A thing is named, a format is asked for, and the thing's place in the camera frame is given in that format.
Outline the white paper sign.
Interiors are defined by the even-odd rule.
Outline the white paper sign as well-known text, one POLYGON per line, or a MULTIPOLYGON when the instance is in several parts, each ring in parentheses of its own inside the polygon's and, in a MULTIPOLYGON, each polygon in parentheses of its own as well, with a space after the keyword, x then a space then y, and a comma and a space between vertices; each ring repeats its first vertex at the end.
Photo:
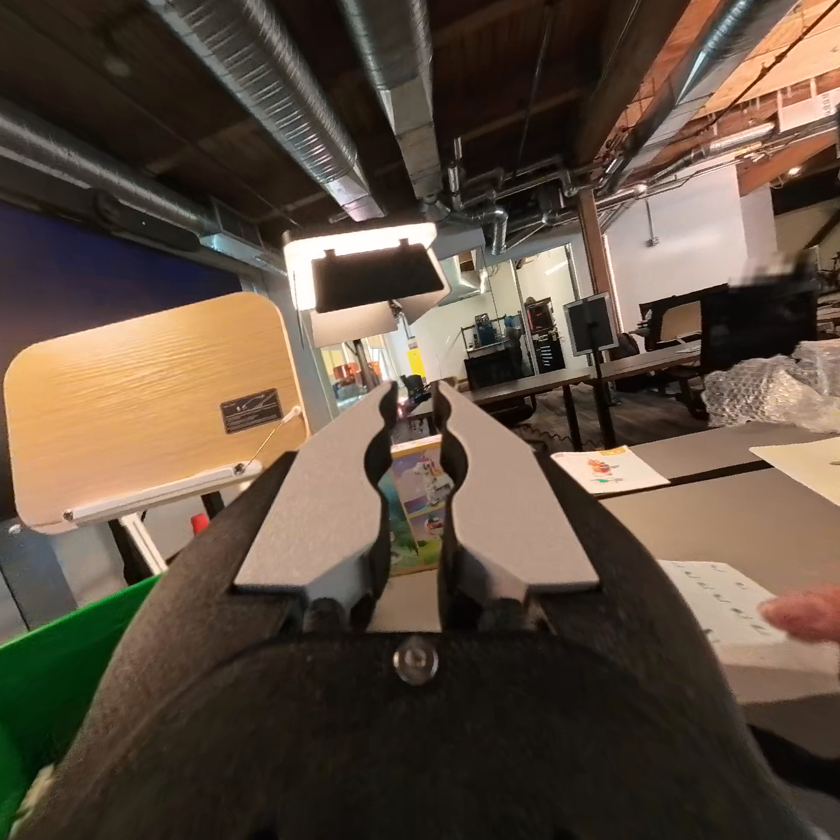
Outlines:
POLYGON ((784 105, 778 113, 779 130, 781 133, 790 132, 832 118, 836 115, 838 106, 839 87, 797 103, 784 105))

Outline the yellow lego set box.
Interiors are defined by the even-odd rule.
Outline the yellow lego set box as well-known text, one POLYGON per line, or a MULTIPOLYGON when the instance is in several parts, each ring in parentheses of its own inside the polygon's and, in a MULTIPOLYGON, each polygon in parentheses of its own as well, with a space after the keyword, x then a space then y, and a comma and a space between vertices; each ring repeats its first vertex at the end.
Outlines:
POLYGON ((454 488, 442 466, 441 441, 436 434, 392 448, 392 465, 381 483, 390 511, 392 576, 438 566, 454 488))

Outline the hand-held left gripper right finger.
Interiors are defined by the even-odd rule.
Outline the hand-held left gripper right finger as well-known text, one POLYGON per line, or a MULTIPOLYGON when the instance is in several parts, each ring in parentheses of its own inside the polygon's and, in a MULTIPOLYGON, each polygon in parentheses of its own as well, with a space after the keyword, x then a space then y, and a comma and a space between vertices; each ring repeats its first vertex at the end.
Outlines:
POLYGON ((442 621, 478 621, 498 602, 596 590, 601 581, 532 447, 442 381, 441 461, 454 483, 437 578, 442 621))

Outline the person's right hand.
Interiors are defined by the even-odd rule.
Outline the person's right hand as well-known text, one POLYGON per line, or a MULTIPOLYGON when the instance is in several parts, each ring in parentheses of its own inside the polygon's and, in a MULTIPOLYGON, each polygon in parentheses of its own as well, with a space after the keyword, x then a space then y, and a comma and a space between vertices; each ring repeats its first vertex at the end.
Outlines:
POLYGON ((772 627, 808 644, 839 644, 839 586, 793 591, 761 604, 759 612, 772 627))

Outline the clear bubble wrap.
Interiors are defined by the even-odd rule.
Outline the clear bubble wrap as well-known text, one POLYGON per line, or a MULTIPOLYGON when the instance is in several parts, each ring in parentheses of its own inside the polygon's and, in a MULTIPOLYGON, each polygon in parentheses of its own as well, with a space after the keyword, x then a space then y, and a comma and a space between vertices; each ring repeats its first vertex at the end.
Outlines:
POLYGON ((801 342, 792 356, 710 373, 701 398, 714 427, 764 423, 838 434, 839 340, 801 342))

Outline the closed white booklet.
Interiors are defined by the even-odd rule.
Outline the closed white booklet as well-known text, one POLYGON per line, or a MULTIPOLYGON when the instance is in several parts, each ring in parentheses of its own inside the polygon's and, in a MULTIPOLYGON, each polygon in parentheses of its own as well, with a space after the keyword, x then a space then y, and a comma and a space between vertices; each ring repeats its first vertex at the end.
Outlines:
POLYGON ((811 443, 751 447, 750 452, 839 506, 839 437, 811 443))

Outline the booklet with colourful cover picture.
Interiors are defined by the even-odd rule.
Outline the booklet with colourful cover picture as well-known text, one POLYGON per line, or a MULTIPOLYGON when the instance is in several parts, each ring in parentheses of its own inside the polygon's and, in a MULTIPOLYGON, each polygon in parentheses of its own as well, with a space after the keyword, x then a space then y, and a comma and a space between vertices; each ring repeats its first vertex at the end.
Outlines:
POLYGON ((614 496, 669 485, 669 480, 630 448, 559 452, 551 459, 591 495, 614 496))

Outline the grey monitor on stand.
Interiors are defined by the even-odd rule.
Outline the grey monitor on stand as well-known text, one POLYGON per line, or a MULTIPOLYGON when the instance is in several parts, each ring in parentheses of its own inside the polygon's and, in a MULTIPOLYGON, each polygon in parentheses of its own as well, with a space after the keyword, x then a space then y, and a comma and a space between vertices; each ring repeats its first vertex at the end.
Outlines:
POLYGON ((604 448, 612 449, 616 446, 616 435, 602 371, 603 354, 619 346, 612 299, 607 292, 599 292, 565 304, 563 312, 573 356, 591 357, 594 365, 593 393, 598 424, 604 448))

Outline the cluster of metal ceiling pipes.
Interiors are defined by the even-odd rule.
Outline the cluster of metal ceiling pipes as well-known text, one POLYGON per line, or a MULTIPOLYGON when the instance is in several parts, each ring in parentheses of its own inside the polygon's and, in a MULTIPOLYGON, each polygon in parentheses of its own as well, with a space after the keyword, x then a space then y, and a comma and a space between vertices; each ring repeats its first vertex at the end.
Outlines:
POLYGON ((585 191, 592 193, 598 212, 608 213, 649 194, 645 182, 623 187, 613 183, 617 159, 568 166, 561 154, 552 154, 469 175, 464 141, 463 135, 453 139, 443 185, 436 194, 422 197, 419 209, 437 224, 480 229, 480 243, 493 256, 507 254, 543 230, 574 223, 585 191))

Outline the light blue instruction booklet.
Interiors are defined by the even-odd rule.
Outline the light blue instruction booklet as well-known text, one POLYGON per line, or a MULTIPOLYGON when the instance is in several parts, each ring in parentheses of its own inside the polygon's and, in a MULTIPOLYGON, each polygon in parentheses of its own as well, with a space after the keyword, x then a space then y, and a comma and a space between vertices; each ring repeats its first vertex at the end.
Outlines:
POLYGON ((659 560, 714 649, 742 704, 836 696, 838 648, 788 637, 759 607, 772 594, 724 563, 659 560))

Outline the lit studio light panel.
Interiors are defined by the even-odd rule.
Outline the lit studio light panel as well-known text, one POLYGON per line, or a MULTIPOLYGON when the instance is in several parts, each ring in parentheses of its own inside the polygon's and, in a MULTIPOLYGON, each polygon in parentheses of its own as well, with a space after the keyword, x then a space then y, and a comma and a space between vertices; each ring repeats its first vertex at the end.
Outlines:
POLYGON ((295 309, 325 349, 412 325, 448 297, 433 223, 369 224, 307 238, 285 234, 282 254, 295 309))

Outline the ribbed silver ventilation duct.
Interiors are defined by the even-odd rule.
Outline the ribbed silver ventilation duct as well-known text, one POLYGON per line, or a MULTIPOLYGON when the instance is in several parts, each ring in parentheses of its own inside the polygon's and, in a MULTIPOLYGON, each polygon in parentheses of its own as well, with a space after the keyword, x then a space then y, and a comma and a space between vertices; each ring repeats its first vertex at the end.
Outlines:
POLYGON ((353 221, 385 215, 363 173, 355 143, 268 2, 146 4, 353 221))
POLYGON ((108 193, 121 203, 190 231, 204 247, 262 270, 277 262, 261 244, 229 233, 218 215, 117 161, 93 145, 1 99, 2 157, 62 181, 108 193))
POLYGON ((677 102, 709 96, 788 14, 785 1, 721 2, 673 72, 677 102))
POLYGON ((443 187, 425 1, 340 1, 353 45, 397 141, 415 197, 443 187))

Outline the green plastic bin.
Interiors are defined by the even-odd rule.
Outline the green plastic bin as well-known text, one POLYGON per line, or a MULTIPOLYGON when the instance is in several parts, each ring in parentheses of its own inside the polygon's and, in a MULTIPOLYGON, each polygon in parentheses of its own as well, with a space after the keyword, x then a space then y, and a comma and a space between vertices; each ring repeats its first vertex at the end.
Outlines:
POLYGON ((122 589, 1 647, 1 837, 39 773, 67 752, 105 668, 158 581, 122 589))

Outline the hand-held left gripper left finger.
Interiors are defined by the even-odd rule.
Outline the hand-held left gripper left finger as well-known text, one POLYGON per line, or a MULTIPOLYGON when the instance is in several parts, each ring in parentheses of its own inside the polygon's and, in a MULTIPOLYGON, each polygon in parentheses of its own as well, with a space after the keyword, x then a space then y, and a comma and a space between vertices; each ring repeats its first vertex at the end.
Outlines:
POLYGON ((329 600, 370 625, 391 571, 389 507, 398 387, 385 381, 301 446, 234 578, 303 609, 329 600))

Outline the dark wooden table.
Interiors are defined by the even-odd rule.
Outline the dark wooden table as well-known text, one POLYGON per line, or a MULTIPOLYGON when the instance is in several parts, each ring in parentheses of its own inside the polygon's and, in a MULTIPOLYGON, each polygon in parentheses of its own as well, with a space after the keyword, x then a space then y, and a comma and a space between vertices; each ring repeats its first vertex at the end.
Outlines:
POLYGON ((485 406, 492 403, 508 402, 514 399, 531 399, 541 394, 560 390, 563 395, 563 406, 566 417, 566 425, 570 432, 570 441, 573 451, 583 451, 583 438, 579 420, 574 404, 571 387, 582 383, 595 381, 595 373, 592 367, 579 370, 552 371, 550 373, 536 374, 520 380, 505 382, 479 389, 471 389, 463 392, 473 403, 485 406))
POLYGON ((600 429, 604 432, 611 426, 612 416, 602 388, 608 382, 618 382, 639 375, 656 374, 686 368, 700 359, 701 341, 682 343, 663 350, 638 353, 621 360, 606 362, 591 367, 586 381, 592 384, 595 411, 600 429))

